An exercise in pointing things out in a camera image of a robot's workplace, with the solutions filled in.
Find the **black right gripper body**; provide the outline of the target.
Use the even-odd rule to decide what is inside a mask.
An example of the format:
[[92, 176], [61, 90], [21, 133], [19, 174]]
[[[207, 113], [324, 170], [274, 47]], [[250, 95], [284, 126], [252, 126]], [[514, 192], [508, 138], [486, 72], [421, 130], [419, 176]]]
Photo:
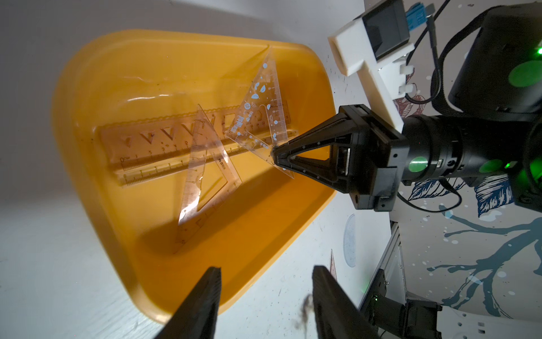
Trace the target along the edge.
[[391, 211], [406, 168], [407, 138], [365, 105], [343, 105], [339, 112], [355, 124], [348, 162], [355, 209]]

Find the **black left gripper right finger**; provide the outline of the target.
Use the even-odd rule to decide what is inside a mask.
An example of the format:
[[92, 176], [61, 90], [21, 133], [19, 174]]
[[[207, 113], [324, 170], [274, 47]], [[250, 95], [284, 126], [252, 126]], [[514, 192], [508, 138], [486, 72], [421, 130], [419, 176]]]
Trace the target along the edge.
[[379, 338], [325, 266], [314, 266], [312, 280], [318, 338]]

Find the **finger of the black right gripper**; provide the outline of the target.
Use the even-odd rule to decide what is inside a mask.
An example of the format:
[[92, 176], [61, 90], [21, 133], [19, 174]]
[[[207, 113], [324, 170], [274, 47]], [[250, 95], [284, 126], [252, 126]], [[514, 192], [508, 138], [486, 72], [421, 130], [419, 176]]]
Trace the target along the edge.
[[273, 155], [276, 165], [315, 180], [343, 194], [360, 191], [355, 172], [351, 169], [349, 154], [332, 155], [327, 160], [303, 158], [297, 155], [280, 157]]
[[337, 163], [340, 148], [351, 144], [358, 124], [345, 113], [329, 118], [317, 127], [272, 150], [275, 163]]

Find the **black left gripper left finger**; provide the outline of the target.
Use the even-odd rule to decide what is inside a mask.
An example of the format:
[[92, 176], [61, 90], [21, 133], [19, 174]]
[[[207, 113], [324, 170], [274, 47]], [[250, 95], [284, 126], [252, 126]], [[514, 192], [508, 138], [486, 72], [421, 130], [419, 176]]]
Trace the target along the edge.
[[221, 269], [208, 268], [155, 338], [214, 338], [221, 291]]

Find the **pink right-angle set square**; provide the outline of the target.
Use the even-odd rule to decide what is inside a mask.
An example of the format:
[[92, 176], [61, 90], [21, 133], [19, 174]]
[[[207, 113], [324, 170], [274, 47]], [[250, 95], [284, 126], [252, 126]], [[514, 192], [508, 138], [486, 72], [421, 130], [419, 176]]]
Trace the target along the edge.
[[334, 251], [330, 250], [330, 268], [329, 268], [331, 276], [337, 280], [337, 271], [336, 271], [336, 264], [335, 264], [335, 256]]

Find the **clear blue protractor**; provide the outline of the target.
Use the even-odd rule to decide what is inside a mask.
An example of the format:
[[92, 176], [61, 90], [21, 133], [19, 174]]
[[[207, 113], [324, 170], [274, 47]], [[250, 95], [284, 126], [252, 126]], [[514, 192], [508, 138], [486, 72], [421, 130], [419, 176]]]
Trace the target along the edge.
[[348, 267], [356, 266], [356, 216], [351, 214], [345, 224], [343, 236], [343, 254]]

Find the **clear blue triangle set square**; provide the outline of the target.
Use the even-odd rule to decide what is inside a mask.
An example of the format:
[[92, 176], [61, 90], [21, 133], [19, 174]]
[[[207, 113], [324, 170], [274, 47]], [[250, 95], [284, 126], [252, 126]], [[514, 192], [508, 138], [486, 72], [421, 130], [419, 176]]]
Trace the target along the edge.
[[272, 151], [288, 142], [287, 120], [272, 47], [266, 49], [251, 85], [224, 135], [290, 178], [294, 173], [275, 164]]

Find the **pink triangle set square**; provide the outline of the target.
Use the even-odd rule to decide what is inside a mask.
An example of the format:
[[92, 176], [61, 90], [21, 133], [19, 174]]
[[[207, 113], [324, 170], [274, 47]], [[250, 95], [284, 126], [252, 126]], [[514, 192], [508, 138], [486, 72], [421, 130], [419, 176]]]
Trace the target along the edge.
[[[189, 168], [186, 171], [176, 230], [178, 247], [186, 245], [242, 183], [221, 138], [200, 105], [197, 106], [192, 136]], [[206, 177], [206, 170], [212, 164], [217, 165], [220, 179], [224, 184], [202, 204], [203, 180]]]

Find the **yellow plastic storage box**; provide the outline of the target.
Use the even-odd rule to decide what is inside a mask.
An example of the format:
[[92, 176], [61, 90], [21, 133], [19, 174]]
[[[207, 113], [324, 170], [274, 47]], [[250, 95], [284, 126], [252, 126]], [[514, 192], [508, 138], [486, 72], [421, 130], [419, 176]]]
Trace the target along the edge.
[[270, 153], [334, 111], [306, 46], [122, 31], [69, 61], [52, 120], [131, 300], [166, 323], [211, 266], [226, 310], [329, 204], [332, 189]]

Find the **long pink stencil ruler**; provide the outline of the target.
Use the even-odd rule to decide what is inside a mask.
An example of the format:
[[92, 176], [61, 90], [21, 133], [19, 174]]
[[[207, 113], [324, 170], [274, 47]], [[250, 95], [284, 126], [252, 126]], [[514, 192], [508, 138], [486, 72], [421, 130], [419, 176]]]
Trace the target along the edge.
[[[221, 107], [206, 111], [217, 135], [230, 154], [245, 152], [224, 135], [233, 122], [237, 107]], [[251, 118], [249, 131], [266, 143], [271, 141], [268, 123], [259, 112]], [[111, 169], [116, 172], [142, 168], [166, 159], [188, 159], [193, 140], [196, 112], [155, 119], [143, 119], [100, 127], [100, 139]]]

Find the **thin clear straight ruler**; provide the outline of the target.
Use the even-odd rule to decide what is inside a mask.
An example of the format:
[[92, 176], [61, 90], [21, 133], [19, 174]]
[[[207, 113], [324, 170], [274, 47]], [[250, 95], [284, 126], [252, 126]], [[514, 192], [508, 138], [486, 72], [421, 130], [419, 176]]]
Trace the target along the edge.
[[190, 148], [176, 151], [162, 151], [154, 154], [145, 150], [148, 157], [135, 154], [130, 157], [117, 157], [111, 170], [120, 185], [131, 186], [149, 182], [159, 178], [185, 172], [189, 168]]

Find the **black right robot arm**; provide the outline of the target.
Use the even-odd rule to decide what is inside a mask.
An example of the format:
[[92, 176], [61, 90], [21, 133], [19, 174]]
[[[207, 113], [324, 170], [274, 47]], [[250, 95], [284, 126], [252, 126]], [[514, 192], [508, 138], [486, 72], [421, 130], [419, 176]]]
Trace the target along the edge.
[[450, 179], [476, 186], [504, 175], [516, 205], [541, 210], [541, 4], [495, 6], [442, 50], [429, 103], [436, 115], [402, 117], [383, 82], [381, 45], [409, 39], [401, 1], [383, 1], [330, 37], [344, 75], [357, 73], [367, 105], [338, 113], [275, 147], [275, 165], [348, 194], [358, 210], [388, 212], [399, 186]]

